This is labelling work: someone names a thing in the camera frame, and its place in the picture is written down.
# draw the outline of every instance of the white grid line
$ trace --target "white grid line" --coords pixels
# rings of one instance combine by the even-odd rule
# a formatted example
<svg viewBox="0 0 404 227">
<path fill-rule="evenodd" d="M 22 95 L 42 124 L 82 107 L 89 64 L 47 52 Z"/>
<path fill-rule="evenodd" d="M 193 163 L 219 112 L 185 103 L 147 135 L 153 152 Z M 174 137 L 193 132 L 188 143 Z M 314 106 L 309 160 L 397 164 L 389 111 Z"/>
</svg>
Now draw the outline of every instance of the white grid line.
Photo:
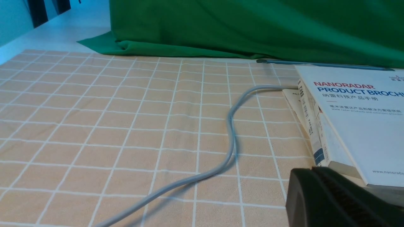
<svg viewBox="0 0 404 227">
<path fill-rule="evenodd" d="M 6 164 L 28 164 L 28 162 L 21 162 L 21 161 L 0 161 L 0 163 Z M 154 172 L 154 170 L 148 169 L 132 169 L 132 168 L 121 168 L 121 167 L 98 167 L 98 166 L 80 166 L 80 165 L 70 165 L 70 164 L 50 164 L 50 163 L 30 163 L 30 165 L 34 166 L 53 166 L 53 167 L 70 167 L 72 168 L 81 168 L 81 169 L 95 169 L 95 170 L 125 170 L 131 172 Z M 157 170 L 157 172 L 168 172 L 168 173 L 177 173 L 177 174 L 200 174 L 200 172 L 190 172 L 190 171 L 177 171 L 177 170 L 166 170 L 161 169 Z M 268 177 L 253 177 L 253 176 L 238 176 L 238 175 L 231 175 L 231 174 L 218 174 L 217 176 L 221 177 L 240 177 L 243 179 L 259 179 L 259 180 L 266 180 L 266 181 L 289 181 L 289 179 L 278 179 L 278 178 L 268 178 Z"/>
<path fill-rule="evenodd" d="M 227 74 L 227 89 L 228 89 L 228 93 L 229 93 L 229 103 L 232 106 L 230 85 L 229 85 L 229 68 L 227 67 L 227 63 L 226 63 L 226 74 Z M 231 124 L 232 124 L 233 129 L 236 130 L 235 127 L 234 127 L 234 122 L 233 121 L 231 122 Z M 246 218 L 245 218 L 245 213 L 244 213 L 244 207 L 242 205 L 243 204 L 243 195 L 242 195 L 242 191 L 241 191 L 240 169 L 239 169 L 239 166 L 238 166 L 238 152 L 237 152 L 237 141 L 236 140 L 233 142 L 234 143 L 234 148 L 233 148 L 232 152 L 234 152 L 234 155 L 232 155 L 232 156 L 234 157 L 234 162 L 235 162 L 235 165 L 236 165 L 238 198 L 239 198 L 239 201 L 240 201 L 241 223 L 242 223 L 243 227 L 246 227 L 246 221 L 245 221 Z"/>
<path fill-rule="evenodd" d="M 61 84 L 61 85 L 54 91 L 54 93 L 55 93 L 56 91 L 58 91 L 59 88 L 62 87 L 62 85 L 63 85 L 63 84 Z M 39 110 L 39 108 L 42 107 L 42 105 L 40 105 L 39 107 L 37 107 L 37 109 L 30 115 L 30 117 L 28 118 L 28 120 L 31 119 L 31 118 L 34 116 L 34 114 L 36 114 L 36 112 Z M 66 113 L 65 117 L 63 118 L 63 120 L 69 115 L 70 112 L 71 112 L 71 110 Z M 6 144 L 6 142 L 7 142 L 8 140 L 10 140 L 11 138 L 13 138 L 14 135 L 17 134 L 17 132 L 18 132 L 24 125 L 25 125 L 25 124 L 21 124 L 21 125 L 19 126 L 19 128 L 18 128 L 15 132 L 13 132 L 13 133 L 6 139 L 6 141 L 5 141 L 2 145 L 0 145 L 0 149 L 3 148 L 3 146 Z M 51 132 L 51 134 L 49 135 L 48 139 L 46 140 L 47 142 L 48 142 L 49 139 L 53 136 L 53 134 L 56 132 L 56 130 L 57 130 L 58 128 L 59 128 L 59 125 L 56 126 L 56 127 L 54 128 L 54 130 Z M 35 159 L 36 156 L 41 152 L 41 150 L 43 149 L 43 147 L 45 146 L 45 144 L 46 144 L 46 143 L 43 143 L 42 146 L 39 148 L 39 150 L 34 154 L 34 156 L 32 157 L 32 159 L 30 160 L 30 163 L 34 161 L 34 159 Z M 18 180 L 21 178 L 21 176 L 25 173 L 25 171 L 28 169 L 28 167 L 29 167 L 29 163 L 24 167 L 24 169 L 21 171 L 21 173 L 18 175 L 18 177 L 13 181 L 13 183 L 11 183 L 11 186 L 10 186 L 10 187 L 14 186 L 14 185 L 17 183 L 17 181 L 18 181 Z M 4 191 L 4 192 L 0 195 L 0 201 L 3 199 L 3 197 L 4 197 L 4 195 L 5 195 L 6 193 L 7 193 L 7 190 Z"/>
<path fill-rule="evenodd" d="M 17 75 L 19 72 L 22 72 L 23 69 L 17 71 L 17 73 L 16 73 L 15 75 Z M 44 74 L 45 74 L 45 72 L 44 72 L 41 76 L 39 76 L 36 81 L 31 81 L 31 84 L 30 84 L 24 91 L 20 92 L 20 94 L 17 95 L 13 100 L 11 100 L 10 103 L 11 103 L 11 102 L 14 102 L 15 100 L 17 100 L 24 92 L 26 92 L 27 90 L 29 90 L 38 80 L 40 80 L 40 79 L 44 76 Z M 3 84 L 5 84 L 7 81 L 10 81 L 10 80 L 11 80 L 11 77 L 10 77 L 9 79 L 4 80 L 3 82 L 1 82 L 1 83 L 0 83 L 0 86 L 2 86 Z M 5 105 L 5 106 L 3 106 L 2 108 L 0 108 L 0 113 L 6 108 L 6 106 L 7 106 L 7 105 Z"/>
<path fill-rule="evenodd" d="M 102 199 L 103 199 L 103 195 L 105 194 L 105 191 L 107 190 L 107 187 L 108 187 L 108 185 L 109 185 L 109 182 L 111 181 L 112 175 L 114 174 L 114 170 L 116 169 L 116 166 L 117 166 L 117 164 L 118 164 L 119 158 L 120 158 L 120 156 L 121 156 L 121 154 L 122 154 L 122 152 L 123 152 L 124 146 L 126 145 L 126 142 L 128 141 L 129 135 L 130 135 L 130 133 L 131 133 L 131 131 L 132 131 L 133 125 L 135 124 L 135 121 L 136 121 L 136 118 L 137 118 L 137 116 L 138 116 L 139 110 L 140 110 L 140 108 L 141 108 L 141 106 L 142 106 L 142 104 L 143 104 L 143 100 L 144 100 L 145 97 L 146 97 L 146 94 L 147 94 L 148 88 L 149 88 L 149 86 L 150 86 L 150 83 L 151 83 L 151 81 L 152 81 L 153 75 L 152 75 L 152 76 L 150 77 L 150 79 L 149 79 L 149 83 L 147 84 L 146 91 L 145 91 L 145 93 L 143 94 L 142 101 L 140 102 L 140 104 L 139 104 L 139 106 L 138 106 L 138 108 L 137 108 L 135 117 L 133 118 L 132 123 L 131 123 L 131 125 L 130 125 L 130 129 L 129 129 L 128 132 L 126 133 L 126 136 L 125 136 L 124 142 L 123 142 L 123 144 L 122 144 L 122 147 L 120 148 L 119 153 L 118 153 L 118 155 L 116 156 L 116 159 L 115 159 L 115 162 L 114 162 L 114 166 L 112 167 L 111 172 L 109 173 L 108 179 L 107 179 L 106 182 L 105 182 L 105 185 L 104 185 L 104 187 L 103 187 L 101 196 L 100 196 L 100 198 L 98 199 L 97 205 L 96 205 L 96 207 L 95 207 L 95 209 L 94 209 L 94 211 L 93 211 L 93 214 L 92 214 L 92 216 L 91 216 L 90 223 L 88 224 L 89 227 L 92 226 L 93 223 L 94 223 L 94 220 L 95 220 L 95 217 L 96 217 L 96 215 L 97 215 L 99 206 L 101 205 L 101 201 L 102 201 Z"/>
<path fill-rule="evenodd" d="M 38 106 L 34 106 L 34 105 L 21 105 L 21 104 L 12 104 L 12 105 L 20 105 L 20 106 L 28 106 L 28 107 L 38 107 Z M 92 112 L 102 112 L 102 110 L 97 110 L 97 109 L 78 109 L 78 108 L 58 108 L 58 107 L 43 107 L 44 109 L 72 109 L 72 110 L 82 110 L 82 111 L 92 111 Z M 134 112 L 122 112 L 122 111 L 105 111 L 106 113 L 117 113 L 117 114 L 135 114 Z M 154 116 L 167 116 L 167 114 L 155 114 L 155 113 L 139 113 L 139 115 L 154 115 Z M 195 116 L 189 116 L 183 113 L 176 113 L 176 114 L 171 114 L 170 116 L 187 116 L 189 118 L 199 118 L 199 117 L 195 117 Z M 206 119 L 206 120 L 225 120 L 223 118 L 208 118 L 208 117 L 201 117 L 201 119 Z M 16 122 L 16 123 L 35 123 L 35 124 L 57 124 L 56 122 L 35 122 L 35 121 L 20 121 L 20 120 L 7 120 L 7 119 L 1 119 L 0 121 L 3 122 Z M 256 123 L 271 123 L 271 124 L 283 124 L 283 123 L 293 123 L 293 124 L 297 124 L 300 125 L 300 122 L 296 122 L 296 121 L 292 121 L 292 122 L 272 122 L 272 121 L 254 121 L 254 120 L 243 120 L 243 119 L 234 119 L 234 121 L 236 122 L 256 122 Z M 62 124 L 62 125 L 70 125 L 70 126 L 75 126 L 74 124 Z M 77 125 L 77 126 L 82 126 L 82 127 L 93 127 L 92 125 Z M 125 127 L 108 127 L 108 126 L 97 126 L 98 128 L 118 128 L 118 129 L 129 129 L 129 128 L 125 128 Z"/>
<path fill-rule="evenodd" d="M 84 97 L 84 96 L 81 96 L 81 97 L 76 101 L 76 103 L 75 103 L 74 106 L 76 106 L 76 105 L 81 101 L 81 99 L 82 99 L 83 97 Z M 71 111 L 72 111 L 72 110 L 70 110 L 70 111 L 68 111 L 68 112 L 66 113 L 65 117 L 64 117 L 64 118 L 62 119 L 62 121 L 61 121 L 61 124 L 66 120 L 67 116 L 71 113 Z M 101 114 L 101 116 L 99 117 L 99 119 L 98 119 L 96 125 L 97 125 L 97 124 L 99 123 L 99 121 L 101 120 L 102 115 L 103 115 L 103 114 Z M 57 129 L 58 129 L 59 127 L 60 127 L 60 124 L 59 124 L 59 125 L 55 128 L 55 130 L 51 133 L 51 135 L 49 136 L 49 138 L 47 139 L 47 141 L 50 140 L 50 138 L 53 136 L 53 134 L 57 131 Z M 72 161 L 71 165 L 70 165 L 69 168 L 67 169 L 67 171 L 66 171 L 65 175 L 63 176 L 61 182 L 60 182 L 60 183 L 58 184 L 58 186 L 56 187 L 56 191 L 59 190 L 59 188 L 62 186 L 63 182 L 64 182 L 65 179 L 67 178 L 67 176 L 68 176 L 70 170 L 72 169 L 72 165 L 76 162 L 76 160 L 77 160 L 78 157 L 80 156 L 82 150 L 84 149 L 84 146 L 87 144 L 88 140 L 90 139 L 90 137 L 91 137 L 91 135 L 92 135 L 94 129 L 95 129 L 95 127 L 92 128 L 92 130 L 91 130 L 90 133 L 88 134 L 88 136 L 87 136 L 87 138 L 86 138 L 84 144 L 81 146 L 79 152 L 78 152 L 78 153 L 76 154 L 76 156 L 74 157 L 74 160 Z M 36 224 L 37 224 L 37 225 L 41 222 L 43 216 L 45 215 L 46 211 L 48 210 L 49 205 L 50 205 L 50 203 L 52 202 L 52 200 L 53 200 L 54 197 L 55 197 L 55 193 L 52 193 L 52 195 L 50 196 L 48 202 L 46 203 L 46 206 L 45 206 L 44 210 L 42 211 L 41 215 L 40 215 L 40 216 L 38 217 L 38 219 L 36 220 Z"/>
<path fill-rule="evenodd" d="M 260 113 L 261 113 L 262 120 L 265 121 L 264 114 L 263 114 L 262 109 L 261 109 L 261 103 L 260 103 L 258 97 L 257 97 L 257 102 L 258 102 L 258 106 L 259 106 L 259 108 L 260 108 L 259 111 L 260 111 Z M 278 162 L 276 161 L 276 156 L 275 156 L 274 148 L 272 147 L 272 142 L 271 142 L 271 139 L 270 139 L 270 136 L 269 136 L 268 127 L 267 127 L 267 124 L 265 124 L 265 123 L 264 123 L 264 128 L 265 128 L 265 133 L 267 134 L 268 143 L 269 143 L 269 148 L 271 149 L 272 158 L 273 158 L 273 160 L 274 160 L 274 164 L 275 164 L 275 168 L 276 168 L 276 174 L 278 175 L 279 180 L 281 180 L 282 177 L 281 177 L 281 175 L 280 175 L 280 170 L 279 170 L 279 167 L 278 167 Z M 286 194 L 286 190 L 285 190 L 285 187 L 284 187 L 284 185 L 283 185 L 282 182 L 280 182 L 280 187 L 281 187 L 281 190 L 282 190 L 283 197 L 284 197 L 284 199 L 285 199 L 285 201 L 286 201 L 286 196 L 287 196 L 287 194 Z"/>
<path fill-rule="evenodd" d="M 200 96 L 200 105 L 199 105 L 199 118 L 198 118 L 198 144 L 197 144 L 197 152 L 196 152 L 196 167 L 195 172 L 199 172 L 199 150 L 200 150 L 200 141 L 201 141 L 201 121 L 202 121 L 202 101 L 203 101 L 203 82 L 204 82 L 204 74 L 205 74 L 205 61 L 203 61 L 202 66 L 202 83 L 201 83 L 201 96 Z M 192 227 L 195 227 L 196 222 L 196 198 L 198 195 L 198 182 L 195 182 L 194 187 L 194 206 L 192 210 Z"/>
<path fill-rule="evenodd" d="M 167 79 L 159 79 L 159 78 L 153 78 L 154 80 L 167 80 Z M 89 84 L 78 84 L 78 83 L 64 83 L 64 82 L 42 82 L 42 81 L 38 81 L 38 80 L 12 80 L 9 79 L 8 81 L 16 81 L 16 82 L 30 82 L 30 83 L 38 83 L 38 84 L 69 84 L 69 85 L 79 85 L 79 86 L 90 86 Z M 198 82 L 195 80 L 179 80 L 179 81 L 193 81 L 193 82 Z M 127 87 L 127 88 L 139 88 L 139 89 L 146 89 L 145 87 L 141 87 L 141 86 L 130 86 L 130 85 L 105 85 L 105 84 L 94 84 L 91 85 L 92 87 L 111 87 L 111 88 L 117 88 L 117 87 Z M 172 91 L 174 92 L 174 90 L 170 90 L 170 89 L 156 89 L 156 88 L 148 88 L 149 90 L 158 90 L 158 91 Z M 19 91 L 12 91 L 12 90 L 4 90 L 4 89 L 0 89 L 0 91 L 2 92 L 14 92 L 17 93 Z M 198 91 L 194 91 L 194 90 L 187 90 L 187 89 L 180 89 L 177 91 L 186 91 L 186 92 L 192 92 L 192 93 L 196 93 L 196 94 L 201 94 L 201 92 Z M 39 93 L 39 92 L 26 92 L 26 93 L 32 93 L 32 94 L 47 94 L 49 95 L 49 93 Z M 232 94 L 242 94 L 240 92 L 231 92 Z M 211 94 L 211 95 L 223 95 L 223 94 L 228 94 L 228 92 L 204 92 L 204 94 Z M 66 94 L 59 94 L 59 93 L 55 93 L 55 95 L 63 95 L 63 96 L 76 96 L 76 97 L 80 97 L 81 95 L 66 95 Z M 274 99 L 283 99 L 283 97 L 267 97 L 267 96 L 260 96 L 259 97 L 263 97 L 263 98 L 274 98 Z"/>
<path fill-rule="evenodd" d="M 43 55 L 43 54 L 39 55 L 34 61 L 36 61 L 36 60 L 37 60 L 38 58 L 40 58 L 42 55 Z M 5 79 L 3 82 L 1 82 L 1 83 L 0 83 L 0 86 L 2 86 L 3 84 L 5 84 L 7 81 L 10 81 L 11 78 L 15 77 L 18 73 L 24 71 L 24 69 L 28 68 L 28 66 L 30 66 L 32 63 L 34 63 L 34 62 L 30 62 L 29 64 L 27 64 L 26 66 L 24 66 L 22 69 L 13 69 L 13 71 L 16 71 L 16 72 L 15 72 L 12 76 L 10 76 L 9 78 L 7 78 L 7 79 Z"/>
<path fill-rule="evenodd" d="M 38 192 L 48 192 L 48 193 L 63 193 L 63 194 L 70 194 L 70 195 L 101 196 L 101 194 L 97 194 L 97 193 L 85 193 L 85 192 L 74 192 L 74 191 L 55 191 L 55 190 L 48 190 L 48 189 L 6 188 L 6 187 L 0 187 L 0 189 L 6 189 L 6 190 L 9 189 L 9 190 L 15 190 L 15 191 L 38 191 Z M 106 194 L 103 196 L 104 197 L 120 197 L 120 198 L 144 198 L 144 197 L 146 197 L 146 195 L 136 195 L 136 194 L 133 194 L 133 195 Z M 177 200 L 177 201 L 189 202 L 189 203 L 194 202 L 194 200 L 181 199 L 181 198 L 171 197 L 171 196 L 160 196 L 159 198 Z M 237 206 L 285 209 L 284 206 L 274 206 L 274 205 L 245 204 L 245 203 L 237 203 L 237 202 L 220 202 L 220 201 L 214 201 L 214 200 L 196 200 L 196 201 L 199 203 L 208 203 L 208 204 L 222 204 L 222 205 L 237 205 Z"/>
<path fill-rule="evenodd" d="M 23 53 L 25 55 L 37 55 L 37 54 L 29 54 L 29 53 Z M 40 54 L 41 56 L 45 55 L 45 56 L 54 56 L 54 55 L 46 55 L 45 53 Z M 97 57 L 78 57 L 78 56 L 69 56 L 69 55 L 59 55 L 59 56 L 63 56 L 63 57 L 71 57 L 71 58 L 79 58 L 79 59 L 86 59 L 86 58 L 92 58 L 92 59 L 104 59 L 104 60 L 109 60 L 109 59 L 105 59 L 105 58 L 97 58 Z M 36 62 L 35 59 L 34 61 L 32 61 L 33 63 L 52 63 L 52 62 Z M 21 61 L 21 60 L 9 60 L 9 61 L 16 61 L 16 62 L 31 62 L 31 61 Z M 128 59 L 128 60 L 124 60 L 124 59 L 114 59 L 114 61 L 136 61 L 136 62 L 141 62 L 141 63 L 156 63 L 154 61 L 138 61 L 137 59 Z M 167 63 L 167 62 L 161 62 L 163 64 L 169 64 L 169 65 L 180 65 L 179 63 Z M 129 68 L 126 67 L 110 67 L 108 66 L 109 63 L 107 63 L 107 65 L 104 66 L 97 66 L 97 65 L 87 65 L 84 64 L 86 66 L 93 66 L 93 67 L 108 67 L 108 68 L 118 68 L 118 69 L 142 69 L 142 68 L 135 68 L 134 65 L 132 65 Z M 191 63 L 183 63 L 184 65 L 203 65 L 203 64 L 191 64 Z M 59 63 L 59 65 L 80 65 L 80 64 L 68 64 L 68 63 Z M 216 65 L 208 65 L 208 66 L 213 66 L 213 67 L 224 67 L 224 66 L 216 66 Z M 244 66 L 229 66 L 229 67 L 234 67 L 234 68 L 247 68 Z M 274 68 L 274 69 L 284 69 L 284 70 L 295 70 L 295 69 L 288 69 L 288 68 Z"/>
<path fill-rule="evenodd" d="M 170 120 L 171 110 L 172 110 L 172 108 L 173 108 L 173 102 L 174 102 L 174 98 L 175 98 L 175 90 L 177 89 L 178 80 L 179 80 L 179 75 L 180 75 L 180 72 L 181 72 L 181 66 L 182 66 L 182 64 L 179 66 L 178 75 L 177 75 L 177 81 L 175 82 L 174 93 L 173 93 L 173 96 L 172 96 L 172 98 L 171 98 L 170 109 L 169 109 L 169 111 L 168 111 L 168 116 L 167 116 L 167 119 L 166 119 L 166 124 L 165 124 L 165 126 L 164 126 L 163 136 L 162 136 L 162 138 L 161 138 L 160 149 L 159 149 L 159 151 L 158 151 L 157 162 L 156 162 L 156 166 L 155 166 L 155 168 L 154 168 L 153 179 L 151 180 L 150 189 L 149 189 L 149 194 L 151 194 L 151 193 L 153 192 L 154 182 L 156 181 L 156 175 L 157 175 L 158 165 L 159 165 L 159 163 L 160 163 L 161 152 L 162 152 L 163 147 L 164 147 L 164 140 L 165 140 L 165 138 L 166 138 L 167 126 L 168 126 L 168 122 L 169 122 L 169 120 Z M 140 224 L 141 227 L 143 227 L 144 224 L 145 224 L 145 220 L 146 220 L 146 215 L 147 215 L 147 210 L 148 210 L 148 208 L 149 208 L 149 204 L 146 204 L 145 210 L 144 210 L 143 216 L 142 216 L 142 222 L 141 222 L 141 224 Z"/>
<path fill-rule="evenodd" d="M 32 93 L 32 92 L 24 92 L 24 94 L 36 94 L 36 95 L 52 95 L 48 93 Z M 71 97 L 81 97 L 80 95 L 55 95 L 55 96 L 71 96 Z M 101 99 L 110 99 L 111 97 L 97 97 L 97 96 L 84 96 L 86 98 L 101 98 Z M 125 98 L 114 98 L 114 99 L 122 99 L 122 100 L 128 100 L 128 101 L 141 101 L 140 99 L 125 99 Z M 154 101 L 154 100 L 145 100 L 145 102 L 156 102 L 156 103 L 170 103 L 166 101 Z M 187 101 L 175 101 L 173 103 L 189 103 L 193 105 L 197 105 L 198 103 L 191 103 Z M 12 103 L 0 103 L 2 105 L 24 105 L 24 106 L 34 106 L 35 105 L 27 105 L 27 104 L 12 104 Z M 225 104 L 215 104 L 215 103 L 205 103 L 202 105 L 218 105 L 218 106 L 226 106 L 230 107 L 229 105 Z M 44 106 L 46 108 L 53 108 L 53 109 L 71 109 L 71 108 L 62 108 L 62 107 L 51 107 L 51 106 Z M 257 107 L 241 107 L 241 108 L 249 108 L 249 109 L 258 109 Z M 262 109 L 270 109 L 270 110 L 288 110 L 288 108 L 262 108 Z"/>
</svg>

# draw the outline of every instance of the gray cable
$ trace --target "gray cable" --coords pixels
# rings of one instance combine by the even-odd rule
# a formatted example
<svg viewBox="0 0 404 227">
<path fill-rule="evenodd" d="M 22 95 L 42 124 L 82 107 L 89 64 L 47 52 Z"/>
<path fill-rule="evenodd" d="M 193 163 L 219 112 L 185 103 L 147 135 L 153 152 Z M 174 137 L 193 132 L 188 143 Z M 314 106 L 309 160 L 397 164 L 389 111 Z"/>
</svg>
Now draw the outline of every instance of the gray cable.
<svg viewBox="0 0 404 227">
<path fill-rule="evenodd" d="M 173 182 L 169 185 L 164 186 L 160 190 L 157 190 L 153 192 L 152 194 L 144 197 L 141 201 L 133 205 L 132 207 L 122 211 L 120 214 L 117 214 L 116 216 L 105 220 L 104 222 L 101 222 L 100 224 L 97 224 L 95 227 L 109 227 L 118 221 L 126 218 L 127 216 L 131 215 L 132 213 L 136 212 L 140 208 L 146 206 L 148 203 L 151 201 L 155 200 L 159 196 L 163 195 L 164 193 L 171 191 L 175 188 L 178 188 L 180 186 L 186 185 L 186 184 L 191 184 L 195 183 L 198 181 L 201 181 L 203 179 L 206 179 L 208 177 L 211 177 L 217 173 L 219 173 L 221 170 L 223 170 L 227 163 L 230 161 L 231 155 L 233 153 L 233 150 L 235 149 L 235 141 L 236 141 L 236 132 L 233 127 L 233 116 L 237 109 L 243 104 L 244 99 L 247 97 L 248 94 L 250 94 L 253 91 L 257 90 L 282 90 L 282 89 L 297 89 L 295 86 L 276 86 L 276 85 L 262 85 L 262 86 L 255 86 L 250 89 L 248 89 L 246 92 L 244 92 L 239 100 L 230 108 L 229 113 L 227 114 L 226 118 L 226 126 L 227 126 L 227 132 L 229 134 L 229 151 L 227 152 L 226 159 L 218 166 L 215 168 L 207 171 L 200 173 L 198 175 L 192 176 L 192 177 L 187 177 L 182 180 Z"/>
</svg>

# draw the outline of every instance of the stack of books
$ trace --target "stack of books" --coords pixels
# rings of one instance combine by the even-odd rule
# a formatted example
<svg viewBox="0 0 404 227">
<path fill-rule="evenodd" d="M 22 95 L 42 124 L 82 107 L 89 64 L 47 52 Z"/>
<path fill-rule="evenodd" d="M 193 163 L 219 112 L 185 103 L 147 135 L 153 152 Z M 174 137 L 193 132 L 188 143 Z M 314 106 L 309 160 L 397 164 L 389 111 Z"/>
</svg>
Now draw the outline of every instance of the stack of books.
<svg viewBox="0 0 404 227">
<path fill-rule="evenodd" d="M 284 90 L 317 166 L 404 206 L 404 72 L 296 66 Z"/>
</svg>

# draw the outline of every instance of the green backdrop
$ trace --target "green backdrop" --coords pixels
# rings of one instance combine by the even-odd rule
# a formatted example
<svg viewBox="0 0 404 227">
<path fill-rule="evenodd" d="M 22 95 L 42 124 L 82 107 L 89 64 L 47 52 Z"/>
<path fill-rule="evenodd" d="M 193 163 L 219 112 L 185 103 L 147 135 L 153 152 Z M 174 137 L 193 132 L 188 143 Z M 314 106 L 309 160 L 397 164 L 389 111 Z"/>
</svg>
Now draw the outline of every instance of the green backdrop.
<svg viewBox="0 0 404 227">
<path fill-rule="evenodd" d="M 110 0 L 107 55 L 277 58 L 404 68 L 399 0 Z"/>
</svg>

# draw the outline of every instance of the book spine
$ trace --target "book spine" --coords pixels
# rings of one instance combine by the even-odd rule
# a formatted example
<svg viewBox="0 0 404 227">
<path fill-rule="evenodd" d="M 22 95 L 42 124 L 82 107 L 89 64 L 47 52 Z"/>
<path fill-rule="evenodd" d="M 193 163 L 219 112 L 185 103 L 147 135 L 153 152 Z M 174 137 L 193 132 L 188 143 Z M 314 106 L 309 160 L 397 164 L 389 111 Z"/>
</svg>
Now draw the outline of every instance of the book spine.
<svg viewBox="0 0 404 227">
<path fill-rule="evenodd" d="M 303 112 L 305 115 L 306 127 L 309 131 L 310 144 L 311 149 L 313 151 L 314 162 L 316 166 L 325 166 L 325 158 L 323 148 L 321 147 L 316 119 L 314 117 L 311 94 L 308 92 L 306 85 L 301 79 L 297 83 L 297 86 L 299 88 L 300 101 L 302 103 Z"/>
<path fill-rule="evenodd" d="M 317 122 L 318 134 L 320 136 L 320 143 L 321 147 L 323 148 L 325 166 L 328 166 L 330 164 L 329 147 L 327 145 L 327 139 L 325 136 L 324 128 L 321 123 L 321 117 L 320 117 L 320 114 L 323 113 L 321 112 L 320 107 L 318 106 L 318 102 L 315 99 L 313 99 L 313 108 L 314 108 L 314 116 Z"/>
</svg>

